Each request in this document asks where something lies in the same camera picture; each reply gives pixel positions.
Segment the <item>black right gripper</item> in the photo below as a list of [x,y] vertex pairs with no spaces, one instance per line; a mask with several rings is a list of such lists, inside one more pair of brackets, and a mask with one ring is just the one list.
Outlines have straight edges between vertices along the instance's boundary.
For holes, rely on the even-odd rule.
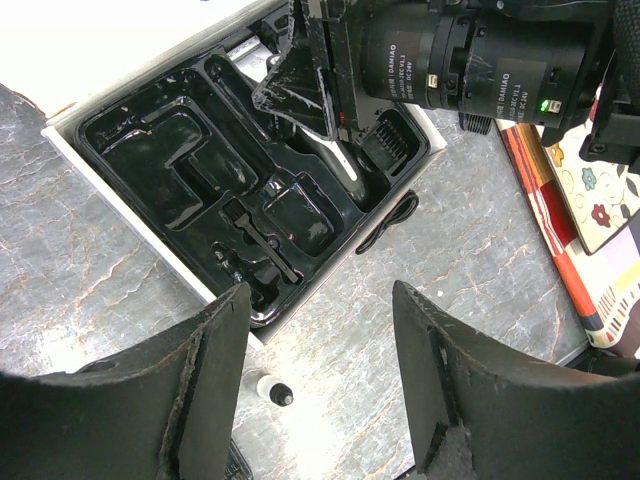
[[365,127],[365,99],[541,126],[552,144],[588,116],[591,145],[639,127],[635,1],[298,1],[294,37],[256,109],[322,139]]

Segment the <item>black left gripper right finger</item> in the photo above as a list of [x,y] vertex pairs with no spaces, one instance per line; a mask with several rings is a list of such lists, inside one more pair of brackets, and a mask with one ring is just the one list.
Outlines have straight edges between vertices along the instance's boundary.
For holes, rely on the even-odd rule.
[[395,344],[415,471],[426,479],[635,479],[639,363],[566,366],[515,350],[399,281]]

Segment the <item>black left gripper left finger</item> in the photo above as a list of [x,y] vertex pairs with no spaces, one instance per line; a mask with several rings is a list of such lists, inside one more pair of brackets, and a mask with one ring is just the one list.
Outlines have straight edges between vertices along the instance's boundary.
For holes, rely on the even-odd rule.
[[235,286],[74,373],[1,377],[5,479],[221,479],[250,326]]

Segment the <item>small oil bottle black cap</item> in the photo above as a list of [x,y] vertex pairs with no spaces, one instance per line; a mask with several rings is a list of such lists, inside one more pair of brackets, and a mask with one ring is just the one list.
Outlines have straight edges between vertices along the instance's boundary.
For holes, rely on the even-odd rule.
[[287,407],[294,401],[292,389],[274,375],[262,376],[256,384],[257,394],[279,407]]

